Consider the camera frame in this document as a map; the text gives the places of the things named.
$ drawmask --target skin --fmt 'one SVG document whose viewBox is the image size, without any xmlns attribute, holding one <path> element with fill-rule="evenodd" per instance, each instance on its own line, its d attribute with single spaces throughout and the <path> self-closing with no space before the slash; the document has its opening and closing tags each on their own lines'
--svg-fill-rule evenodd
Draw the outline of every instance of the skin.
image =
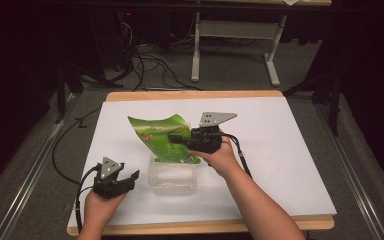
<svg viewBox="0 0 384 240">
<path fill-rule="evenodd" d="M 213 154 L 191 150 L 189 152 L 202 157 L 224 178 L 253 239 L 305 239 L 293 219 L 241 168 L 229 138 L 223 137 L 221 148 Z M 85 204 L 85 223 L 78 239 L 101 239 L 105 226 L 125 196 L 123 194 L 117 198 L 105 199 L 93 191 L 89 192 Z"/>
<path fill-rule="evenodd" d="M 224 178 L 253 239 L 305 239 L 295 221 L 241 168 L 230 139 L 223 137 L 222 142 L 213 154 L 189 152 L 202 157 Z"/>
<path fill-rule="evenodd" d="M 122 194 L 116 198 L 105 199 L 98 194 L 90 191 L 85 202 L 85 222 L 83 229 L 78 236 L 78 240 L 99 240 L 105 226 L 114 217 L 117 207 L 126 197 Z"/>
</svg>

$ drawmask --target metal rail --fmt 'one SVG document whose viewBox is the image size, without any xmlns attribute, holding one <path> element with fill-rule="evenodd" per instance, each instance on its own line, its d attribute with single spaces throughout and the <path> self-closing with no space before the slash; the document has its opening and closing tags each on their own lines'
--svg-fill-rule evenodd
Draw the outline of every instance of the metal rail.
<svg viewBox="0 0 384 240">
<path fill-rule="evenodd" d="M 358 207 L 366 221 L 366 224 L 370 230 L 370 233 L 375 240 L 384 240 L 384 228 L 377 217 L 376 211 L 372 205 L 372 201 L 364 190 L 354 168 L 346 155 L 346 152 L 342 146 L 339 137 L 335 136 L 331 128 L 328 125 L 328 116 L 326 110 L 322 105 L 316 104 L 315 109 L 319 117 L 322 119 L 322 123 L 326 128 L 329 136 L 335 146 L 335 149 L 339 156 L 339 163 L 344 171 L 345 178 L 350 186 L 350 189 L 354 195 Z"/>
<path fill-rule="evenodd" d="M 68 110 L 67 114 L 63 117 L 63 119 L 55 125 L 51 135 L 46 140 L 44 146 L 42 147 L 41 151 L 39 152 L 39 155 L 37 156 L 35 162 L 33 163 L 26 179 L 23 182 L 23 185 L 21 186 L 20 190 L 18 191 L 16 197 L 14 198 L 11 206 L 9 207 L 5 217 L 3 218 L 1 224 L 0 224 L 0 240 L 1 239 L 9 239 L 10 234 L 12 230 L 14 229 L 14 226 L 17 223 L 18 218 L 20 217 L 27 201 L 30 198 L 30 195 L 32 194 L 36 183 L 38 182 L 43 169 L 46 165 L 46 157 L 48 156 L 48 153 L 52 149 L 52 147 L 55 144 L 55 141 L 58 137 L 58 134 L 62 127 L 64 126 L 65 120 L 67 115 L 72 111 L 75 103 L 77 102 L 77 99 L 74 94 L 71 94 L 68 97 L 67 105 Z"/>
</svg>

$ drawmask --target black device on hand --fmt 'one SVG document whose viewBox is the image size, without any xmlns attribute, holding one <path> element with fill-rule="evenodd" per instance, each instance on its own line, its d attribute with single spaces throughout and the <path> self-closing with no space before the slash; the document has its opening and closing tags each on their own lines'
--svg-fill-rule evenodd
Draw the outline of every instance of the black device on hand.
<svg viewBox="0 0 384 240">
<path fill-rule="evenodd" d="M 188 149 L 205 152 L 212 154 L 220 149 L 222 143 L 222 136 L 230 138 L 238 148 L 239 158 L 241 159 L 242 166 L 245 172 L 251 176 L 251 172 L 246 164 L 244 154 L 239 145 L 239 140 L 230 134 L 220 131 L 219 124 L 226 122 L 232 118 L 237 117 L 236 113 L 218 113 L 218 112 L 204 112 L 199 123 L 199 128 L 191 129 L 191 137 L 184 138 L 180 135 L 168 134 L 168 140 L 171 143 L 183 144 Z"/>
<path fill-rule="evenodd" d="M 101 167 L 94 178 L 93 191 L 101 197 L 110 199 L 120 196 L 135 188 L 135 180 L 139 178 L 139 170 L 130 178 L 117 181 L 118 174 L 124 169 L 124 163 L 116 163 L 104 157 Z"/>
</svg>

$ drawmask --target snack bag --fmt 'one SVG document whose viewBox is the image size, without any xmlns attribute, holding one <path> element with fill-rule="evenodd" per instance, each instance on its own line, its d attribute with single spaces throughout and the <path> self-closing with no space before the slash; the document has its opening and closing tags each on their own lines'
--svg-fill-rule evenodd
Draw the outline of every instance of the snack bag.
<svg viewBox="0 0 384 240">
<path fill-rule="evenodd" d="M 143 120 L 128 117 L 130 124 L 143 143 L 155 154 L 156 162 L 199 163 L 198 157 L 188 153 L 186 146 L 168 140 L 168 134 L 190 138 L 189 125 L 178 114 L 163 120 Z"/>
</svg>

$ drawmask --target clear plastic container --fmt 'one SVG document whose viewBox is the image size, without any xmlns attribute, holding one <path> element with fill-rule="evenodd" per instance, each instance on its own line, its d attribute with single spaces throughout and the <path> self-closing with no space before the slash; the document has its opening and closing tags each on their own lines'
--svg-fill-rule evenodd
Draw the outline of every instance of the clear plastic container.
<svg viewBox="0 0 384 240">
<path fill-rule="evenodd" d="M 159 196 L 191 196 L 197 185 L 196 164 L 149 161 L 148 184 Z"/>
</svg>

